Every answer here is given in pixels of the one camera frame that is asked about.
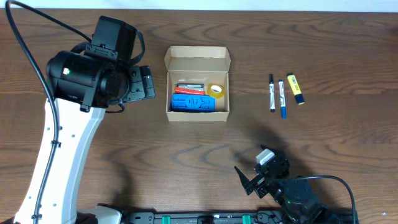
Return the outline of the brown cardboard box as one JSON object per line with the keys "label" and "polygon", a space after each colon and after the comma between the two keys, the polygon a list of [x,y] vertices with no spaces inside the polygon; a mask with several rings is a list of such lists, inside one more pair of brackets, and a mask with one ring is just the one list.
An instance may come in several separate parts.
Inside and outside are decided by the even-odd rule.
{"label": "brown cardboard box", "polygon": [[[165,54],[167,69],[166,114],[169,121],[226,121],[229,115],[229,67],[226,47],[171,46]],[[214,112],[185,112],[172,108],[178,84],[203,84],[208,95],[212,85],[222,86],[223,95],[215,100]]]}

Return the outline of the yellow tape roll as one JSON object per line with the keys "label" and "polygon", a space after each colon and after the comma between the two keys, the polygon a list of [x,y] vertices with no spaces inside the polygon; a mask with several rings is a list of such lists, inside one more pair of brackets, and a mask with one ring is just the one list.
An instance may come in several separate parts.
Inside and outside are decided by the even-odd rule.
{"label": "yellow tape roll", "polygon": [[207,94],[213,98],[222,98],[224,95],[224,87],[216,83],[208,85]]}

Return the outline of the black whiteboard marker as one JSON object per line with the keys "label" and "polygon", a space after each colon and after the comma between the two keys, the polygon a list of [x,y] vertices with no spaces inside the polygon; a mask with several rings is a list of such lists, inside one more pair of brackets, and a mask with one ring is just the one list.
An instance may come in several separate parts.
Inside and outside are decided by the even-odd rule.
{"label": "black whiteboard marker", "polygon": [[269,74],[269,106],[270,111],[275,111],[275,93],[274,93],[274,78],[273,74]]}

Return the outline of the blue whiteboard marker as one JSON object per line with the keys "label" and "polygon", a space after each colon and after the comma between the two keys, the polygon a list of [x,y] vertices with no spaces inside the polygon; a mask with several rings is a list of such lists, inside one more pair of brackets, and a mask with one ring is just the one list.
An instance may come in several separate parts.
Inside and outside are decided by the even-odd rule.
{"label": "blue whiteboard marker", "polygon": [[278,81],[279,85],[279,100],[280,100],[280,112],[282,119],[287,118],[286,101],[285,101],[285,91],[283,80]]}

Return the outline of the yellow highlighter pen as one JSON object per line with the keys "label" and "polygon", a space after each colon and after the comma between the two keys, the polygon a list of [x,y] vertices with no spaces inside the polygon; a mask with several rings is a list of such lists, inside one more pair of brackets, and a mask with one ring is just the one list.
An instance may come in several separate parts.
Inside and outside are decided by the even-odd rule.
{"label": "yellow highlighter pen", "polygon": [[287,79],[290,85],[290,88],[294,94],[295,100],[298,105],[302,105],[305,103],[304,97],[302,95],[302,91],[299,87],[298,81],[293,73],[287,74]]}

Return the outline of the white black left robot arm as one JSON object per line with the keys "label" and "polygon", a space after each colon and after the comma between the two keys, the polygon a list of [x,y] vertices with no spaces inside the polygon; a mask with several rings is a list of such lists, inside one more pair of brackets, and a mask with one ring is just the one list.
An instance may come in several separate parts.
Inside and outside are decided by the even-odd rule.
{"label": "white black left robot arm", "polygon": [[46,67],[52,97],[34,174],[14,223],[127,223],[127,213],[110,205],[77,208],[88,151],[109,106],[155,97],[148,66],[133,56],[135,27],[101,16],[93,39],[61,51]]}

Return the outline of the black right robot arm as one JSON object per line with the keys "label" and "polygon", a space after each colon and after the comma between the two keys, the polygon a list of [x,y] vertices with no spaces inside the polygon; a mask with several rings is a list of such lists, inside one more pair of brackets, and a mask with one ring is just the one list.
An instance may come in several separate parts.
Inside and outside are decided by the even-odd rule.
{"label": "black right robot arm", "polygon": [[261,146],[256,156],[256,176],[248,179],[235,167],[247,195],[253,192],[263,198],[270,195],[284,214],[285,222],[291,223],[341,223],[337,214],[331,211],[314,193],[306,180],[292,180],[289,176],[289,160],[285,152]]}

